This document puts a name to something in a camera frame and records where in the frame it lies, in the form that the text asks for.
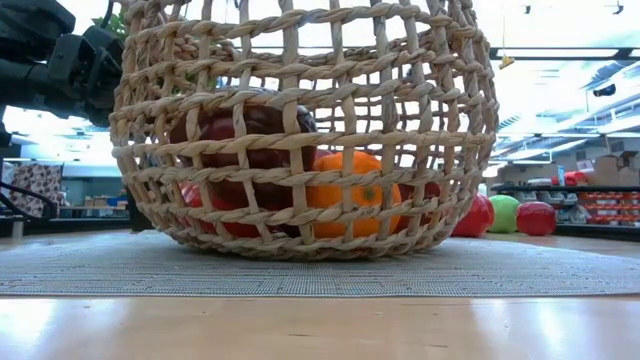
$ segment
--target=cable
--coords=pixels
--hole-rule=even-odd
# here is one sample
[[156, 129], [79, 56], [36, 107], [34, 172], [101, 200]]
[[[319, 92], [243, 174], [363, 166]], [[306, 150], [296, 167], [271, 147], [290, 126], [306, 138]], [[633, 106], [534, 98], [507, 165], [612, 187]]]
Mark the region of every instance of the cable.
[[13, 204], [13, 202], [11, 202], [11, 200], [9, 200], [9, 198], [7, 198], [4, 194], [2, 194], [0, 192], [0, 202], [3, 203], [4, 206], [9, 208], [9, 210], [13, 211], [15, 214], [22, 215], [22, 217], [24, 217], [27, 220], [31, 220], [31, 221], [47, 221], [47, 220], [51, 220], [54, 217], [56, 217], [56, 214], [58, 212], [57, 211], [57, 206], [53, 201], [51, 201], [46, 196], [34, 193], [33, 191], [29, 191], [29, 190], [26, 190], [26, 189], [15, 187], [13, 185], [9, 185], [9, 184], [4, 183], [2, 181], [0, 181], [0, 187], [4, 187], [4, 188], [7, 188], [7, 189], [9, 189], [11, 191], [22, 193], [24, 195], [31, 196], [31, 197], [34, 197], [36, 199], [39, 199], [40, 201], [42, 201], [42, 203], [44, 205], [44, 207], [42, 208], [42, 216], [41, 217], [33, 216], [33, 215], [27, 214], [26, 212], [18, 209], [18, 207], [15, 206]]
[[107, 25], [109, 25], [109, 21], [111, 21], [111, 16], [113, 15], [113, 0], [109, 0], [109, 6], [107, 6], [107, 13], [104, 14], [102, 18], [102, 23], [100, 23], [100, 27], [102, 29], [106, 29]]

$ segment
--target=woven rug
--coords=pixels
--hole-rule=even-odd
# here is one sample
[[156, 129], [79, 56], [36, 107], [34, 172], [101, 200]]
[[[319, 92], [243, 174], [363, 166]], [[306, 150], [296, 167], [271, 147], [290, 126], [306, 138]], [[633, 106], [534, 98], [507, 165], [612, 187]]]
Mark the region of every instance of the woven rug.
[[288, 263], [203, 254], [163, 234], [0, 252], [0, 295], [561, 296], [640, 292], [640, 260], [449, 239], [422, 254]]

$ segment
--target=table surface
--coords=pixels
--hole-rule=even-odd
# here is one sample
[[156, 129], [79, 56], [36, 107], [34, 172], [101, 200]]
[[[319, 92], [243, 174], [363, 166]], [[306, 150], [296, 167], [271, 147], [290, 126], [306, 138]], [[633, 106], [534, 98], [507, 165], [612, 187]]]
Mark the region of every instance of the table surface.
[[[637, 243], [493, 240], [640, 257]], [[0, 359], [637, 359], [639, 300], [4, 298]]]

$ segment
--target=woven basket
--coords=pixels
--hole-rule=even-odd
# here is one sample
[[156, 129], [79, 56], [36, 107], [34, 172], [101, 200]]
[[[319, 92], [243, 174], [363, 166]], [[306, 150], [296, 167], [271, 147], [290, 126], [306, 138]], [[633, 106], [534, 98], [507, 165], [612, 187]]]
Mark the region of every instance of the woven basket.
[[[130, 36], [110, 117], [113, 155], [138, 208], [154, 226], [197, 248], [300, 260], [398, 255], [449, 236], [471, 205], [498, 123], [489, 44], [471, 0], [427, 0], [428, 10], [409, 0], [371, 0], [370, 7], [353, 8], [327, 0], [329, 10], [313, 11], [279, 0], [282, 15], [262, 20], [248, 15], [259, 2], [243, 0], [240, 24], [211, 21], [212, 0], [204, 1], [201, 21], [183, 20], [179, 14], [186, 2], [124, 4]], [[407, 35], [390, 41], [385, 26], [394, 17], [403, 20]], [[345, 49], [343, 27], [361, 19], [370, 19], [362, 29], [370, 46]], [[301, 55], [305, 39], [298, 31], [305, 24], [330, 24], [330, 33], [322, 35], [331, 37], [333, 50]], [[416, 30], [425, 24], [428, 30]], [[264, 33], [282, 34], [283, 51], [252, 50], [252, 39]], [[272, 82], [273, 91], [261, 89]], [[315, 128], [301, 130], [305, 110], [299, 106], [313, 114]], [[244, 110], [251, 107], [279, 114], [281, 130], [247, 135]], [[235, 137], [201, 140], [200, 115], [225, 110], [233, 114]], [[461, 124], [468, 126], [461, 130]], [[172, 131], [185, 138], [173, 141]], [[343, 152], [343, 168], [313, 171], [304, 161], [305, 149], [313, 147]], [[247, 151], [260, 149], [288, 152], [290, 165], [252, 168]], [[354, 149], [377, 156], [380, 169], [354, 172]], [[207, 165], [206, 159], [222, 155], [235, 163]], [[185, 182], [197, 184], [202, 206], [185, 201]], [[438, 196], [425, 196], [429, 182], [438, 184]], [[212, 196], [220, 195], [222, 183], [236, 185], [242, 194], [235, 195], [246, 196], [247, 206], [214, 207]], [[411, 186], [414, 196], [393, 202], [395, 184]], [[343, 201], [310, 207], [308, 187], [318, 185], [341, 187]], [[362, 186], [382, 189], [382, 201], [357, 206], [349, 194]], [[279, 189], [266, 195], [280, 197], [283, 188], [290, 204], [262, 207], [265, 189]], [[398, 215], [411, 221], [393, 231]], [[362, 219], [377, 219], [378, 231], [354, 236], [353, 224]], [[223, 222], [253, 224], [259, 235], [234, 236]], [[343, 223], [345, 233], [315, 237], [314, 224], [326, 222]]]

